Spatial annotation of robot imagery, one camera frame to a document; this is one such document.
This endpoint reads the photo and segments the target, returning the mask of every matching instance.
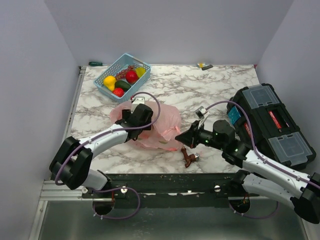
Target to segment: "table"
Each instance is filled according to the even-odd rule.
[[[94,85],[106,66],[87,67],[71,125],[71,135],[83,138],[112,125],[109,114],[118,105],[100,93]],[[212,103],[229,100],[237,90],[259,84],[253,65],[217,65],[202,71],[196,66],[153,65],[150,79],[139,91],[153,94],[160,103],[179,109],[185,131],[197,118],[194,111]],[[226,104],[211,108],[205,129],[212,131],[216,120],[228,120]],[[200,160],[185,168],[180,151],[145,150],[128,142],[112,147],[93,159],[91,168],[115,174],[161,173],[234,173],[232,166],[221,157],[221,151],[198,145],[187,149],[188,154],[199,153]]]

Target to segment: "translucent pink bag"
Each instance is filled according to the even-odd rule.
[[[153,111],[152,120],[158,115],[158,105],[153,101],[146,101],[145,104]],[[151,126],[150,131],[143,131],[136,141],[130,143],[145,149],[165,149],[177,151],[182,147],[182,143],[175,140],[181,128],[181,117],[179,110],[175,106],[160,104],[161,111],[158,120]],[[131,109],[131,102],[125,101],[116,106],[110,112],[112,123],[122,118],[122,110]]]

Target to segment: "screwdriver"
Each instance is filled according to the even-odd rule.
[[[90,61],[89,66],[98,67],[98,66],[107,66],[107,64],[103,64],[102,62],[98,62],[98,61]]]

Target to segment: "fruit basket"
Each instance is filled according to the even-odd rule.
[[[122,97],[114,95],[107,87],[104,86],[104,79],[108,76],[116,76],[122,70],[128,68],[128,66],[134,66],[135,68],[144,68],[145,73],[131,85],[130,89],[124,93]],[[108,67],[96,80],[94,80],[94,85],[98,90],[116,101],[117,103],[123,103],[131,98],[131,96],[138,91],[138,89],[150,78],[151,66],[141,60],[131,56],[130,54],[123,54],[117,61],[115,61],[110,67]]]

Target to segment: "red apple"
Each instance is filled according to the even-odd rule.
[[[134,84],[136,81],[138,81],[139,77],[135,71],[128,71],[125,75],[125,80],[130,83]]]

